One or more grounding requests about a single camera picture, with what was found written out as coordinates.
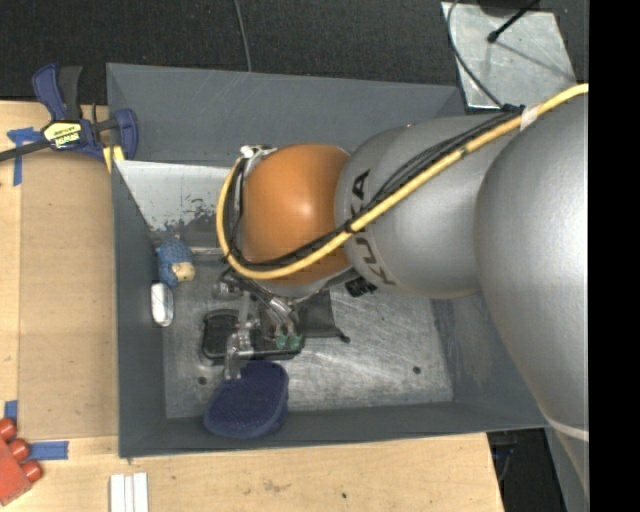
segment cable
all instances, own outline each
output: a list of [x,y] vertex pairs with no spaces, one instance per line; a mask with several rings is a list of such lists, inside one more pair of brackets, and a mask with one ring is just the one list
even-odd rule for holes
[[[461,145],[463,142],[470,140],[475,135],[482,133],[488,128],[498,125],[500,122],[505,121],[508,118],[515,117],[517,112],[505,113],[500,116],[493,117],[483,123],[476,125],[475,127],[467,130],[464,133],[458,134],[455,137],[447,139],[445,141],[436,144],[430,148],[427,148],[422,153],[411,158],[408,162],[405,162],[399,169],[397,169],[390,177],[385,181],[385,183],[379,188],[379,190],[373,195],[373,197],[369,200],[369,202],[362,206],[358,213],[350,218],[347,222],[344,222],[340,226],[336,227],[333,231],[322,235],[310,242],[307,242],[305,245],[301,247],[297,247],[294,251],[291,251],[287,254],[283,254],[282,256],[278,256],[277,258],[273,258],[267,261],[262,261],[260,263],[255,263],[247,260],[242,255],[241,251],[237,247],[235,243],[236,232],[239,218],[236,219],[234,227],[231,229],[231,236],[227,238],[229,240],[231,254],[234,255],[236,260],[243,265],[245,268],[250,270],[267,270],[277,268],[278,266],[289,265],[291,263],[295,263],[300,260],[302,257],[311,254],[313,251],[321,247],[322,245],[331,241],[334,236],[337,236],[341,231],[350,231],[351,224],[359,219],[362,215],[370,211],[374,206],[376,206],[380,201],[384,200],[388,195],[393,193],[396,189],[400,188],[401,185],[409,181],[409,179],[413,178],[419,171],[424,169],[426,166],[434,163],[438,158],[446,154],[446,152],[455,149],[457,146]],[[238,174],[240,177],[244,175],[244,170],[239,167],[236,169],[236,175],[231,184],[231,189],[236,190],[238,185]]]
[[540,3],[540,0],[533,0],[533,2],[530,2],[529,4],[524,6],[517,13],[511,16],[511,18],[509,18],[505,23],[503,23],[502,26],[500,26],[499,28],[491,32],[491,34],[487,36],[487,42],[491,44],[495,43],[500,37],[500,34],[502,34],[505,30],[507,30],[511,25],[513,25],[520,18],[522,18],[522,16],[524,16],[527,13],[527,11],[529,11],[534,5],[539,3]]
[[455,2],[453,2],[453,4],[451,4],[451,7],[449,8],[449,12],[447,13],[447,31],[449,32],[449,39],[451,41],[451,49],[453,50],[453,53],[455,53],[456,58],[458,59],[458,62],[460,62],[460,65],[462,66],[462,68],[466,71],[467,75],[469,75],[469,78],[471,78],[471,80],[473,80],[475,82],[475,84],[478,86],[478,88],[491,101],[493,101],[498,107],[503,109],[504,108],[504,104],[498,98],[496,98],[491,93],[491,91],[484,86],[484,84],[480,81],[480,79],[469,69],[469,66],[467,66],[467,63],[464,61],[464,59],[460,55],[460,52],[458,51],[458,48],[456,47],[456,43],[453,41],[453,34],[451,33],[451,15],[453,14],[453,10],[455,9],[456,5],[458,5],[458,3],[460,3],[460,0],[455,0]]
[[238,17],[238,25],[240,25],[240,35],[242,36],[242,44],[244,46],[244,56],[247,59],[247,71],[251,73],[253,66],[251,65],[251,55],[249,54],[249,42],[247,41],[247,33],[244,31],[244,22],[242,21],[242,13],[240,12],[240,4],[238,0],[233,0],[236,6],[236,16]]
[[[530,112],[535,112],[535,117],[539,118],[542,114],[548,112],[549,110],[557,107],[558,105],[565,103],[566,101],[574,98],[576,96],[586,94],[589,92],[588,84],[576,85],[574,87],[570,87],[565,91],[553,96],[552,98],[542,102],[537,107],[529,109]],[[350,229],[348,231],[342,230],[340,233],[332,236],[331,240],[325,243],[322,247],[316,249],[313,253],[305,256],[298,261],[291,263],[286,266],[280,266],[279,268],[275,268],[272,270],[251,270],[246,268],[239,262],[233,254],[231,254],[229,244],[227,242],[226,233],[224,229],[224,211],[225,204],[227,201],[227,194],[229,188],[231,186],[232,181],[236,175],[236,168],[240,165],[242,158],[239,158],[234,164],[231,172],[225,179],[222,189],[220,191],[220,196],[218,198],[217,204],[217,212],[216,215],[216,234],[218,236],[218,240],[220,242],[220,246],[222,248],[223,254],[227,255],[227,261],[229,264],[241,275],[244,277],[248,277],[250,279],[278,279],[281,277],[285,277],[300,270],[307,268],[310,265],[313,265],[317,261],[321,260],[325,256],[331,254],[333,251],[338,249],[341,245],[343,245],[347,240],[349,240],[354,233],[364,229],[368,224],[373,222],[375,219],[380,217],[382,214],[390,210],[393,206],[398,204],[400,201],[409,196],[412,192],[417,190],[419,187],[424,185],[427,181],[434,178],[442,171],[456,163],[457,161],[464,158],[469,153],[473,153],[478,149],[482,148],[486,144],[489,144],[493,140],[506,135],[507,133],[514,131],[516,129],[520,129],[521,124],[525,119],[523,119],[523,115],[517,115],[512,119],[502,122],[498,126],[495,126],[484,133],[474,137],[472,140],[464,143],[460,147],[456,148],[454,151],[448,153],[446,156],[440,158],[437,162],[431,164],[429,167],[423,169],[420,174],[416,177],[412,178],[408,183],[400,187],[398,190],[393,192],[389,197],[385,198],[383,201],[379,202],[375,205],[370,211],[364,213],[362,216],[350,222]],[[527,117],[526,122],[532,122],[531,119]]]
[[[246,171],[246,160],[243,160],[242,164],[240,165],[240,172],[238,173],[239,175],[236,176],[231,187],[233,190],[239,191],[238,192],[238,214],[234,220],[233,228],[231,230],[231,237],[229,238],[231,253],[235,255],[237,255],[240,252],[240,249],[238,249],[238,246],[236,244],[236,238],[238,237],[240,220],[242,219],[242,214],[244,213],[244,201],[243,201],[242,189],[244,187],[245,171]],[[232,210],[233,210],[233,207],[230,206],[229,210],[227,211],[232,211]]]

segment small figurine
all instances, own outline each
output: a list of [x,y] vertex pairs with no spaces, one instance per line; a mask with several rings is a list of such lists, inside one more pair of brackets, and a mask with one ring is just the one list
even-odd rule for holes
[[193,253],[178,236],[165,240],[156,249],[159,259],[160,281],[173,288],[182,281],[193,281],[196,269]]

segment yellow label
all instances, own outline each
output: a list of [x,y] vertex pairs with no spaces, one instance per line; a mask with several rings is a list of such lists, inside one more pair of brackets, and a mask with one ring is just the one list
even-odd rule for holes
[[56,146],[72,142],[80,138],[79,132],[82,126],[77,123],[54,123],[48,126],[42,133],[48,141],[55,140]]

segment blue clamp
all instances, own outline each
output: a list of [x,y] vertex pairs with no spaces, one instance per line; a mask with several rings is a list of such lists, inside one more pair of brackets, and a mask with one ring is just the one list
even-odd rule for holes
[[115,119],[102,123],[82,119],[77,103],[81,71],[81,66],[58,68],[56,64],[48,64],[33,75],[33,91],[51,115],[51,123],[42,129],[42,135],[56,151],[74,151],[104,162],[105,145],[100,141],[99,132],[117,127],[125,157],[133,158],[138,147],[133,111],[120,109],[115,112]]

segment wooden table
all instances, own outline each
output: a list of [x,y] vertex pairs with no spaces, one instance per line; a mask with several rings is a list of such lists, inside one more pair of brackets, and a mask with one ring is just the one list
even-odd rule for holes
[[[7,130],[39,128],[47,121],[46,110],[36,103],[0,102],[0,150],[12,147]],[[13,186],[13,165],[0,164],[0,400],[19,399],[24,411],[19,431],[27,441],[64,438],[70,444],[69,460],[43,462],[42,480],[7,510],[105,511],[109,476],[144,471],[151,512],[503,511],[483,434],[120,459],[114,431],[115,337],[108,336],[112,259],[104,252],[112,243],[111,219],[97,210],[89,219],[77,211],[85,203],[104,209],[108,179],[100,173],[107,171],[88,158],[44,150],[24,158],[24,182]],[[78,179],[73,173],[84,174]],[[65,179],[75,180],[74,186],[58,190]],[[52,234],[50,223],[60,218],[67,220]],[[94,239],[83,248],[87,267],[80,277],[65,278],[70,272],[65,262],[74,258],[69,240],[74,230],[85,229],[78,222],[90,223]],[[49,244],[44,248],[43,240]],[[90,252],[96,247],[100,258]],[[74,289],[87,279],[89,291]],[[100,305],[100,314],[87,316],[95,308],[83,310],[91,308],[91,300]],[[46,322],[39,322],[38,314]],[[82,339],[76,340],[72,334],[78,332]],[[64,353],[69,347],[71,356]],[[50,349],[46,357],[38,356],[45,348]],[[65,364],[57,360],[70,357]]]

